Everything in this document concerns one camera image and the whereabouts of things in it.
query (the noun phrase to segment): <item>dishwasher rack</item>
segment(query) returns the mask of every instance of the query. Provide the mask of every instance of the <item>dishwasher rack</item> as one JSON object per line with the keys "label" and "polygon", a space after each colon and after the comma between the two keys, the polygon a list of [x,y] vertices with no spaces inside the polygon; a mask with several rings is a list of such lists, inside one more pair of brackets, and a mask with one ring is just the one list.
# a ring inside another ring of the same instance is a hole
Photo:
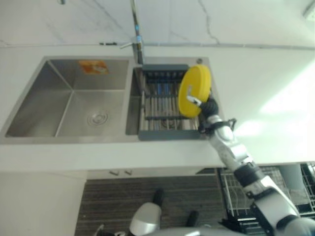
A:
{"label": "dishwasher rack", "polygon": [[[261,169],[292,200],[302,217],[315,219],[315,163],[304,163],[300,167],[303,190],[288,189],[277,166],[261,167]],[[225,222],[230,222],[235,230],[245,234],[265,236],[264,230],[250,209],[252,200],[246,197],[233,173],[227,169],[220,169],[219,180],[227,214]]]}
{"label": "dishwasher rack", "polygon": [[146,64],[142,67],[140,140],[199,139],[199,118],[180,114],[178,92],[185,64]]}

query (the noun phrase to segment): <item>orange label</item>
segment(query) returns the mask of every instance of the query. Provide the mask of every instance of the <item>orange label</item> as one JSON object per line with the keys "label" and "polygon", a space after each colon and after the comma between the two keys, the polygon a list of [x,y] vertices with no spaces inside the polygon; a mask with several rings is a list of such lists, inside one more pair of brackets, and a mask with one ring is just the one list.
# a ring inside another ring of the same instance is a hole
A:
{"label": "orange label", "polygon": [[86,74],[89,74],[89,75],[109,74],[107,65],[102,60],[80,60],[79,64]]}

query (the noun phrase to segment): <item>cabinet handle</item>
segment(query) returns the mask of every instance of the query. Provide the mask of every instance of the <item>cabinet handle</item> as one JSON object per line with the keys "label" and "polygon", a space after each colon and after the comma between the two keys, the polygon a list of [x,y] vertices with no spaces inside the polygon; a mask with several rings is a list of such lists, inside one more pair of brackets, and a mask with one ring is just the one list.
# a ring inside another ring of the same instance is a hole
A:
{"label": "cabinet handle", "polygon": [[116,171],[116,172],[110,171],[109,173],[112,174],[112,175],[114,175],[114,176],[118,176],[118,175],[119,175],[119,171]]}
{"label": "cabinet handle", "polygon": [[129,171],[125,171],[125,174],[126,174],[126,175],[129,175],[129,176],[131,176],[131,175],[132,175],[132,170],[129,170]]}

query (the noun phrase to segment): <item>robotic arm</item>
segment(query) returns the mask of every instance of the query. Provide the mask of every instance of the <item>robotic arm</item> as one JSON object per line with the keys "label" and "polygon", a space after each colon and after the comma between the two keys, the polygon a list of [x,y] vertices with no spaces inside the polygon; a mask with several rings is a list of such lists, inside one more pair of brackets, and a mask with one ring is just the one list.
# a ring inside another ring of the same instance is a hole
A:
{"label": "robotic arm", "polygon": [[[246,147],[233,134],[230,123],[219,117],[219,107],[210,98],[202,103],[190,95],[187,99],[201,108],[206,119],[201,132],[209,135],[225,166],[234,173],[246,196],[253,199],[251,209],[268,236],[315,236],[315,221],[302,218],[291,200],[254,163]],[[130,232],[142,236],[240,236],[224,229],[173,228],[159,229],[160,208],[144,204],[134,215]]]}
{"label": "robotic arm", "polygon": [[229,123],[219,117],[219,107],[212,98],[202,103],[192,96],[187,99],[201,108],[210,134],[210,143],[225,166],[234,173],[247,197],[254,199],[251,210],[269,236],[314,236],[315,221],[301,218],[291,200],[254,163],[246,147],[234,136]]}

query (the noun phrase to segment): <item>sink drain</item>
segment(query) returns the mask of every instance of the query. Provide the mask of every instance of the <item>sink drain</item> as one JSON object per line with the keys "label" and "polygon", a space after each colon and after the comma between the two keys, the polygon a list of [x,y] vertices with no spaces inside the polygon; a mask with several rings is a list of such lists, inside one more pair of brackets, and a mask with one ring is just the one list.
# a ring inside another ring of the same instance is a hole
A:
{"label": "sink drain", "polygon": [[108,121],[109,115],[105,112],[97,112],[88,116],[88,124],[90,126],[99,126]]}

